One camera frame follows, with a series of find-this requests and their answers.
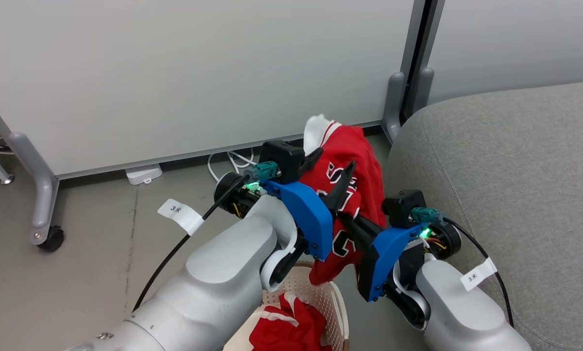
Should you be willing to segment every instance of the laundry basket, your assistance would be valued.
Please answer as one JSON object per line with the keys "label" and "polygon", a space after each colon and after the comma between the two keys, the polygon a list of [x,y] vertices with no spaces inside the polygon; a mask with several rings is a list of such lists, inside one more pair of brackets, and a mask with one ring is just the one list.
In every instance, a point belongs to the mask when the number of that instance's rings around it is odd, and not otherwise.
{"label": "laundry basket", "polygon": [[322,335],[323,345],[331,345],[332,351],[348,351],[349,326],[341,292],[334,282],[319,286],[312,285],[309,282],[309,272],[312,266],[311,262],[300,261],[296,263],[277,291],[270,293],[263,291],[262,306],[254,311],[246,323],[226,343],[224,351],[252,351],[253,345],[250,344],[248,337],[259,321],[263,309],[268,305],[280,307],[278,297],[287,291],[307,300],[324,315],[326,326],[324,335]]}

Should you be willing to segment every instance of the red clothing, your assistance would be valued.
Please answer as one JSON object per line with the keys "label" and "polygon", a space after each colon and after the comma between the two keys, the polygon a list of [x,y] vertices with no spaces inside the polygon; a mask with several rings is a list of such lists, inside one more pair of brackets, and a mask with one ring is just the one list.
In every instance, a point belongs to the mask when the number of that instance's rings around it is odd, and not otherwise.
{"label": "red clothing", "polygon": [[[384,199],[382,171],[371,145],[363,136],[363,129],[331,122],[321,135],[324,153],[313,169],[302,175],[300,182],[311,187],[318,195],[326,195],[339,180],[341,171],[354,160],[354,177],[347,188],[347,200],[340,210],[354,217],[362,214],[384,227],[386,220],[381,211]],[[338,219],[334,222],[332,238],[331,253],[325,262],[316,261],[309,274],[311,284],[318,285],[333,280],[345,266],[356,264],[362,255],[360,250],[356,251],[354,242]]]}
{"label": "red clothing", "polygon": [[265,307],[250,334],[253,351],[331,351],[321,346],[326,319],[291,292],[280,295],[281,308]]}

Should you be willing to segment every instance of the gray floor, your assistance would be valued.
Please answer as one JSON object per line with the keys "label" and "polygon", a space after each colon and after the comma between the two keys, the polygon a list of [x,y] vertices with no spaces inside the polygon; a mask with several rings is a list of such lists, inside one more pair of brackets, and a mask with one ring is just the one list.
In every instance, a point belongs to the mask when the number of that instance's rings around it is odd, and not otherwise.
{"label": "gray floor", "polygon": [[[380,162],[389,142],[370,137]],[[213,203],[214,180],[205,165],[173,167],[147,186],[131,186],[125,177],[82,182],[59,191],[53,224],[66,231],[55,253],[28,244],[35,188],[14,157],[0,158],[16,175],[0,185],[0,350],[59,351],[103,331],[126,316],[144,284],[182,238],[175,222],[157,214],[168,198],[200,213]],[[219,174],[228,162],[214,165]],[[177,272],[191,252],[236,222],[216,211],[168,264],[157,279]],[[336,278],[344,295],[353,351],[426,351],[420,333],[411,329],[385,298],[363,302],[356,292],[354,269]]]}

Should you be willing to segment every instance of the gray sofa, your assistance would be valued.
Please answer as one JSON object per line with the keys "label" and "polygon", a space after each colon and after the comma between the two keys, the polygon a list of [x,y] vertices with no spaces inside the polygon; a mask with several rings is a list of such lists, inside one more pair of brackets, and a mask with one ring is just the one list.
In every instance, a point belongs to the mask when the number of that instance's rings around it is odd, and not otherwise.
{"label": "gray sofa", "polygon": [[[533,351],[583,351],[583,83],[428,106],[384,173],[387,195],[421,189],[488,251]],[[465,272],[482,256],[463,238],[450,262]],[[504,306],[495,278],[483,289]]]}

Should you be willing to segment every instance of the green led light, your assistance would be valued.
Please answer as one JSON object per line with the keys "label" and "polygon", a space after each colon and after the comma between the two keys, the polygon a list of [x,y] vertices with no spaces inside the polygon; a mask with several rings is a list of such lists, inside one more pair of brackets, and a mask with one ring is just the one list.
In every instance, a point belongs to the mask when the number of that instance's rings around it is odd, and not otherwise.
{"label": "green led light", "polygon": [[422,238],[428,238],[430,236],[430,228],[423,229],[419,236]]}
{"label": "green led light", "polygon": [[259,186],[259,182],[246,184],[246,187],[251,191],[261,191],[261,187]]}

